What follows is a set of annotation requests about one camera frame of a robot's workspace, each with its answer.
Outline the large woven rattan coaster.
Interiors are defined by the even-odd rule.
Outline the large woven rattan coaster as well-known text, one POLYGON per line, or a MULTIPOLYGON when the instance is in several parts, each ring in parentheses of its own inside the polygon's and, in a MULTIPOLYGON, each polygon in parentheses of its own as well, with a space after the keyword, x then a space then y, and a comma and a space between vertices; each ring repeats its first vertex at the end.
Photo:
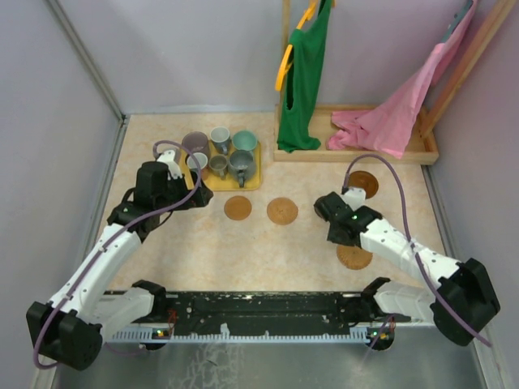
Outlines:
POLYGON ((355 246, 337 246, 337 258, 350 270, 362 270, 367 267, 372 260, 372 253, 355 246))

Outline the large brown wooden coaster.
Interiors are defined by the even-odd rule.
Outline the large brown wooden coaster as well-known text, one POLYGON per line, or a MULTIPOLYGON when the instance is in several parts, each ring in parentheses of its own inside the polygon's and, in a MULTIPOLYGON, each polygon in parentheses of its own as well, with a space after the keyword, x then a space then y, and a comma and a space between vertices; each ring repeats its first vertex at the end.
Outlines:
POLYGON ((352 172, 349 176, 348 186, 364 189, 367 199, 373 198, 379 190, 376 177, 364 170, 352 172))

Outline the light wooden coaster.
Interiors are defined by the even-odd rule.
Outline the light wooden coaster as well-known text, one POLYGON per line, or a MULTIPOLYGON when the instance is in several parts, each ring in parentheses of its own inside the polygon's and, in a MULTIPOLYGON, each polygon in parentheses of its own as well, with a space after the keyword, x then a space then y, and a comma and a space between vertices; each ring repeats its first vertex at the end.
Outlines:
POLYGON ((245 220, 251 211, 251 201, 244 196, 236 195, 225 202, 224 213, 231 220, 245 220))

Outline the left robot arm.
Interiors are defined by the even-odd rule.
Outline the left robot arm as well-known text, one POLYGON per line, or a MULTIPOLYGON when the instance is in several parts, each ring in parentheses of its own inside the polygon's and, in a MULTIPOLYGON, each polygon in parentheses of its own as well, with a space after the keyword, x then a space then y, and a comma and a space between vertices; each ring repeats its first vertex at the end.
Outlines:
POLYGON ((32 359, 40 370, 59 364, 85 370, 113 335, 141 319, 162 320, 169 311, 165 288, 139 280, 111 301, 102 301, 106 288, 122 265, 175 211, 205 207, 213 193, 203 183, 202 167, 195 164, 188 177, 180 168, 186 147, 154 152, 154 159, 137 171, 136 184, 113 209, 101 237, 71 278, 46 302, 35 301, 26 319, 32 359))

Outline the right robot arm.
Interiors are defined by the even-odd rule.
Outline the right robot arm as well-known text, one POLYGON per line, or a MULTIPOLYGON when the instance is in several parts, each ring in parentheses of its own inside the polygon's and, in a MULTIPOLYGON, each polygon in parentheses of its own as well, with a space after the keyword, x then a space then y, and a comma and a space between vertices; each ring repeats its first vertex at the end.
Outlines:
POLYGON ((362 300, 363 313, 374 321, 401 314, 434 323, 454 344, 468 345, 500 312, 485 266, 476 259, 450 258, 408 239, 380 212, 364 205, 365 198, 365 190, 353 187, 315 201, 315 213, 329 224, 328 241, 379 255, 424 286, 385 280, 362 300))

